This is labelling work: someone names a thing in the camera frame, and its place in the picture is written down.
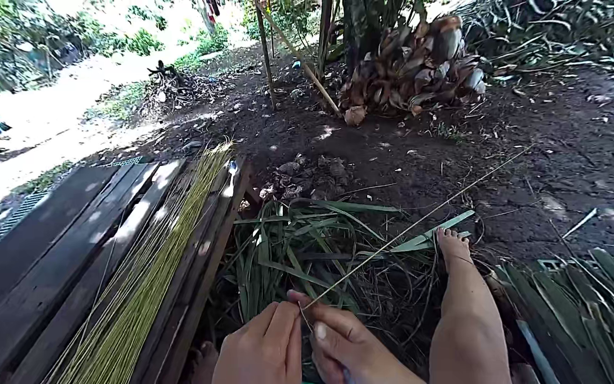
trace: wooden stick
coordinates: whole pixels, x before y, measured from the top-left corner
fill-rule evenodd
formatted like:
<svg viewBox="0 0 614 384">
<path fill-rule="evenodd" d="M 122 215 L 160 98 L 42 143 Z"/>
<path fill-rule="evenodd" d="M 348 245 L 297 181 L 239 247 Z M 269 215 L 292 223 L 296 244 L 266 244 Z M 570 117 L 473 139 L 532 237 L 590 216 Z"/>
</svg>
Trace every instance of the wooden stick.
<svg viewBox="0 0 614 384">
<path fill-rule="evenodd" d="M 267 52 L 267 37 L 264 31 L 264 21 L 262 20 L 262 13 L 260 12 L 260 7 L 256 6 L 255 11 L 257 12 L 257 24 L 260 28 L 260 41 L 262 42 L 262 53 L 264 54 L 265 59 L 265 72 L 267 73 L 267 83 L 269 84 L 269 96 L 271 97 L 271 109 L 273 111 L 276 110 L 276 94 L 274 93 L 274 80 L 271 78 L 271 67 L 269 64 L 269 53 Z"/>
<path fill-rule="evenodd" d="M 309 68 L 309 65 L 307 64 L 307 61 L 302 56 L 302 54 L 300 52 L 298 52 L 297 49 L 295 49 L 295 47 L 291 44 L 290 41 L 288 41 L 288 39 L 286 39 L 286 36 L 283 34 L 283 31 L 281 31 L 281 29 L 276 26 L 276 23 L 274 23 L 274 20 L 271 18 L 271 15 L 269 15 L 266 11 L 264 11 L 264 9 L 262 9 L 259 6 L 259 3 L 257 2 L 257 0 L 255 0 L 255 5 L 257 6 L 257 9 L 259 9 L 260 12 L 262 12 L 262 15 L 264 15 L 264 17 L 267 18 L 267 21 L 269 22 L 271 27 L 276 30 L 276 32 L 278 33 L 278 37 L 281 38 L 281 40 L 283 40 L 284 44 L 286 44 L 288 49 L 290 49 L 293 52 L 293 54 L 295 55 L 295 57 L 297 57 L 297 59 L 300 61 L 300 65 L 302 66 L 302 69 L 305 71 L 305 73 L 307 73 L 307 75 L 310 77 L 310 79 L 312 79 L 312 81 L 317 86 L 317 88 L 319 88 L 319 91 L 321 92 L 321 94 L 323 94 L 323 97 L 331 105 L 331 108 L 333 108 L 333 111 L 335 111 L 335 113 L 338 116 L 338 118 L 342 118 L 343 114 L 340 112 L 340 109 L 338 109 L 338 106 L 333 101 L 331 96 L 328 94 L 328 92 L 326 92 L 326 90 L 323 88 L 321 83 L 319 83 L 319 80 L 314 75 L 312 70 Z"/>
</svg>

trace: dirt ground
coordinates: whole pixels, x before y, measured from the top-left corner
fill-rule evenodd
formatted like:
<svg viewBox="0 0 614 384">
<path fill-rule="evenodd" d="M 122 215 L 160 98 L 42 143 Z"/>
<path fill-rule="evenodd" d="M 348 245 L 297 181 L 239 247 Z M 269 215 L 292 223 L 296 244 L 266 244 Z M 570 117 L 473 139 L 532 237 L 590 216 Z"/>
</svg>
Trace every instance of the dirt ground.
<svg viewBox="0 0 614 384">
<path fill-rule="evenodd" d="M 326 109 L 302 71 L 292 68 L 290 56 L 274 60 L 280 108 L 272 112 L 259 51 L 249 50 L 243 58 L 250 64 L 237 65 L 236 88 L 226 102 L 172 117 L 166 128 L 137 144 L 136 153 L 164 160 L 191 154 L 186 146 L 191 142 L 214 144 L 230 137 L 238 151 L 252 156 L 256 187 L 298 153 L 308 159 L 340 157 L 354 173 L 350 190 L 396 183 L 354 193 L 353 201 L 406 208 L 414 222 L 533 144 L 421 228 L 473 209 L 478 219 L 465 229 L 473 233 L 476 251 L 550 259 L 551 252 L 566 257 L 567 250 L 549 220 L 563 234 L 597 208 L 598 218 L 567 240 L 578 255 L 614 245 L 614 75 L 541 74 L 519 84 L 492 84 L 481 105 L 442 107 L 418 119 L 369 114 L 353 128 Z M 335 78 L 340 68 L 332 70 Z M 332 84 L 332 94 L 337 87 Z M 296 88 L 304 95 L 291 97 Z M 608 99 L 587 100 L 598 95 Z M 101 153 L 88 161 L 118 154 Z M 388 230 L 395 235 L 409 222 L 392 222 Z"/>
</svg>

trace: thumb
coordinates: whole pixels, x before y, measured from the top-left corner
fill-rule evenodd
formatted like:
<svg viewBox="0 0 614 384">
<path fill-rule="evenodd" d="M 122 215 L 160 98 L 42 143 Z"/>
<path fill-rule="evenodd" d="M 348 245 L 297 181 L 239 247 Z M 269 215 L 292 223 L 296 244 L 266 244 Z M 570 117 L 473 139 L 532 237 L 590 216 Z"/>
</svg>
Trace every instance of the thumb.
<svg viewBox="0 0 614 384">
<path fill-rule="evenodd" d="M 359 361 L 355 345 L 321 321 L 314 324 L 313 338 L 327 356 L 338 360 L 347 368 L 354 368 L 352 365 Z"/>
</svg>

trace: metal grate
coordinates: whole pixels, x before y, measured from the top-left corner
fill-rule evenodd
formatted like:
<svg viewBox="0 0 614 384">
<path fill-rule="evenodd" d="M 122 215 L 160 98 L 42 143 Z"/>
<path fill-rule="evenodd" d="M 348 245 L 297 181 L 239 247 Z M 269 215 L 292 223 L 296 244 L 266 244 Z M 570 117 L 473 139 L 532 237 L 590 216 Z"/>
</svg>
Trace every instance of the metal grate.
<svg viewBox="0 0 614 384">
<path fill-rule="evenodd" d="M 115 162 L 111 162 L 110 164 L 106 164 L 106 165 L 98 165 L 98 167 L 121 167 L 123 165 L 139 164 L 142 158 L 143 156 L 137 156 L 137 157 L 133 157 L 128 160 L 115 161 Z"/>
<path fill-rule="evenodd" d="M 23 218 L 25 218 L 27 214 L 30 213 L 50 192 L 51 190 L 47 189 L 44 192 L 32 193 L 25 196 L 21 205 L 19 205 L 16 209 L 16 212 L 13 212 L 13 214 L 10 215 L 6 219 L 6 222 L 4 222 L 4 224 L 1 226 L 0 237 L 11 231 L 16 224 L 20 223 L 21 220 L 23 220 Z"/>
</svg>

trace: fingernail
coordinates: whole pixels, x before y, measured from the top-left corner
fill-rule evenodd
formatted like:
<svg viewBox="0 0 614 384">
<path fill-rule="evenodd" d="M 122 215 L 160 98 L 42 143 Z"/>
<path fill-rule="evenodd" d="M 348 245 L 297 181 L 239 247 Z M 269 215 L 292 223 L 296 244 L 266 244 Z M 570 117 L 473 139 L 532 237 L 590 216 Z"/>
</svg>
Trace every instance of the fingernail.
<svg viewBox="0 0 614 384">
<path fill-rule="evenodd" d="M 317 339 L 319 340 L 325 339 L 326 338 L 326 324 L 322 322 L 318 322 L 314 329 L 314 333 L 317 335 Z"/>
</svg>

